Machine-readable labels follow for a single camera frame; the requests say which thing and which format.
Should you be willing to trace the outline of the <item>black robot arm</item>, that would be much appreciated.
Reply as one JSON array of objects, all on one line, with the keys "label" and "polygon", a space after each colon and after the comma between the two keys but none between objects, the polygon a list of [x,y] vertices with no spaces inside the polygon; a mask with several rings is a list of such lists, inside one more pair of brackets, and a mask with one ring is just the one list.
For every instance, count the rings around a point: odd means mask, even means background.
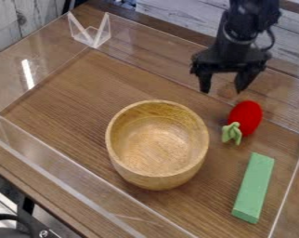
[{"label": "black robot arm", "polygon": [[215,73],[236,73],[238,93],[247,89],[272,58],[272,26],[280,16],[279,0],[230,0],[215,43],[191,58],[189,72],[199,77],[203,93],[211,90]]}]

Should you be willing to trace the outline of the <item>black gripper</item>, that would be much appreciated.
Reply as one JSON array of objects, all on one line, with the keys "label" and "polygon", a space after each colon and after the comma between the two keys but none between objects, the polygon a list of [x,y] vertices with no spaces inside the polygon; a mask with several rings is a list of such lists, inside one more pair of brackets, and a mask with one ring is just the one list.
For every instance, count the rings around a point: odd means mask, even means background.
[{"label": "black gripper", "polygon": [[266,69],[271,58],[271,52],[262,48],[217,39],[209,48],[192,55],[189,72],[199,76],[203,93],[209,93],[213,73],[239,73],[235,86],[240,93]]}]

